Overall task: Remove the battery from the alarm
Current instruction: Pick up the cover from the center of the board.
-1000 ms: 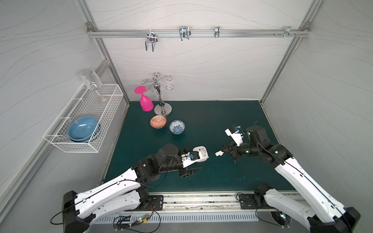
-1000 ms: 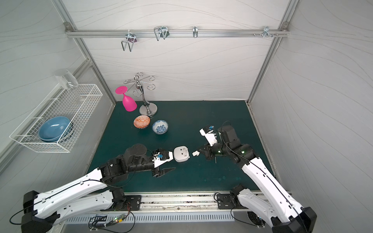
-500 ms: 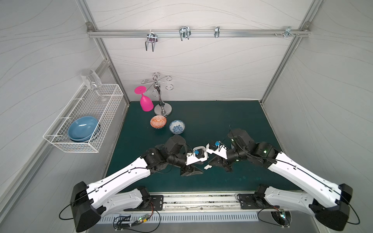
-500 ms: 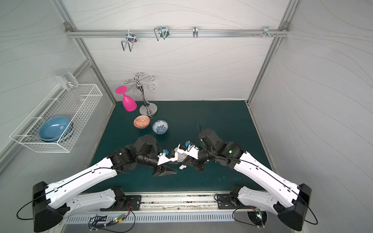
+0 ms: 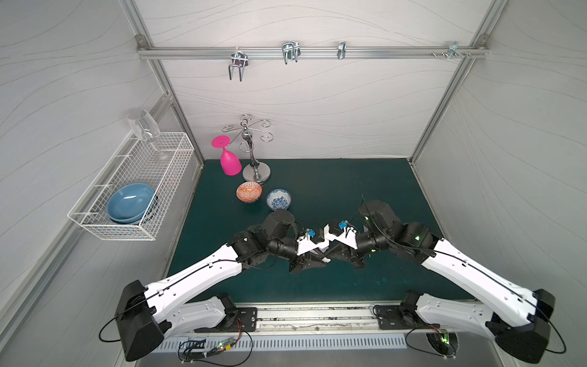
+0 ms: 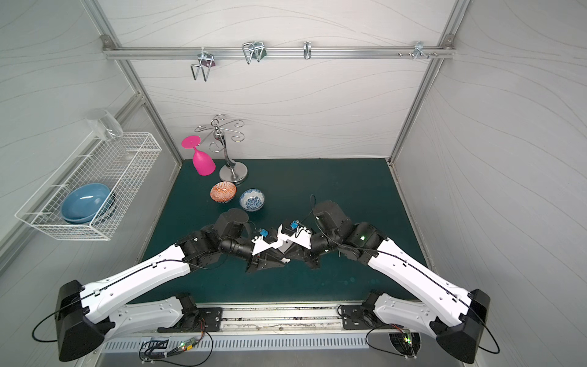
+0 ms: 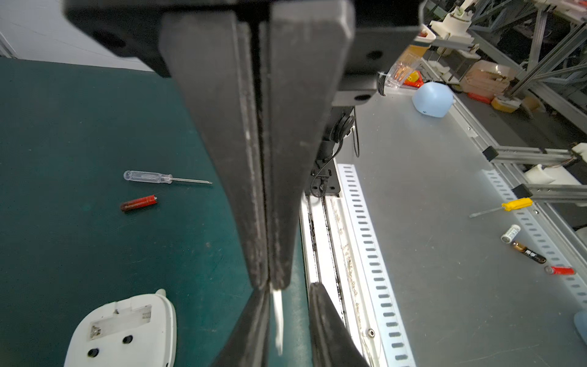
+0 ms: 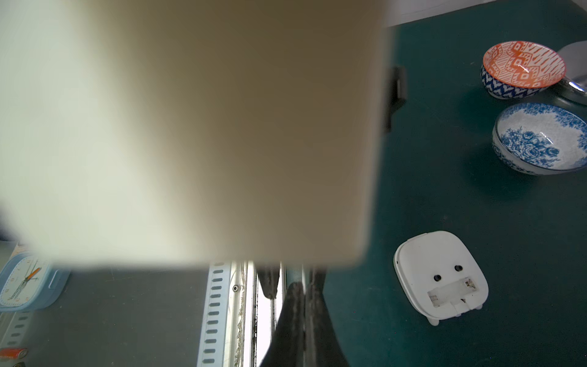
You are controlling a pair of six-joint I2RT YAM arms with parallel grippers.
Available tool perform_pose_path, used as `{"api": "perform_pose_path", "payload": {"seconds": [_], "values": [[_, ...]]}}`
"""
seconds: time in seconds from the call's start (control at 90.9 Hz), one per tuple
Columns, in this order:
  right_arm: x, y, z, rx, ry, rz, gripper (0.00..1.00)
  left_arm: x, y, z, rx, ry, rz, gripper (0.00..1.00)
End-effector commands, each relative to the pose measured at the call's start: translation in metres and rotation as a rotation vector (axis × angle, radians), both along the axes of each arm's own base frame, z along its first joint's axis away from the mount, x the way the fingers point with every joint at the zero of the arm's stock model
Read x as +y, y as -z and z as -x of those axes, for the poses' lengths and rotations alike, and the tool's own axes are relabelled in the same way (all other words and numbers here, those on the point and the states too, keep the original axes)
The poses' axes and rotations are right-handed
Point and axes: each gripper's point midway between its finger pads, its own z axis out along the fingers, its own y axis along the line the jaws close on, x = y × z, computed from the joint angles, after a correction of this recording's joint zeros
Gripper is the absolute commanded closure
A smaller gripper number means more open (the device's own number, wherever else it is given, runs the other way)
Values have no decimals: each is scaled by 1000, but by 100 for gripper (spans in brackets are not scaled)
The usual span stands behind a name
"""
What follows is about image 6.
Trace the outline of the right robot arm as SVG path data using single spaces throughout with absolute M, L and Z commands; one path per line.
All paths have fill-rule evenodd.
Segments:
M 386 293 L 366 304 L 367 313 L 383 324 L 402 325 L 432 336 L 449 355 L 472 364 L 486 331 L 491 298 L 441 278 L 404 252 L 367 222 L 353 223 L 337 203 L 327 200 L 312 209 L 317 230 L 296 220 L 284 221 L 278 235 L 304 249 L 307 261 L 333 249 L 386 275 L 415 296 L 400 301 Z

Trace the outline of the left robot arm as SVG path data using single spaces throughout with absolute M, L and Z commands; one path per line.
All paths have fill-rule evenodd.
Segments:
M 131 301 L 175 278 L 208 270 L 224 254 L 243 258 L 252 272 L 266 265 L 283 266 L 278 248 L 286 235 L 299 228 L 297 222 L 285 222 L 252 236 L 248 214 L 230 209 L 214 224 L 191 232 L 130 269 L 89 284 L 68 282 L 59 290 L 54 316 L 60 361 L 79 359 L 123 333 L 203 330 L 205 319 L 188 294 L 136 305 Z

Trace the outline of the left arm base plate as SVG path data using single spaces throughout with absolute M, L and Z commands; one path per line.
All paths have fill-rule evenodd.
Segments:
M 182 317 L 172 327 L 159 327 L 159 333 L 217 332 L 223 318 L 221 307 L 192 308 L 182 311 Z

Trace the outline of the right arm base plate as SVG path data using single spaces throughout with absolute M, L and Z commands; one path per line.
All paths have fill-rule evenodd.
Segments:
M 374 330 L 385 326 L 375 315 L 374 307 L 341 304 L 336 310 L 344 330 Z

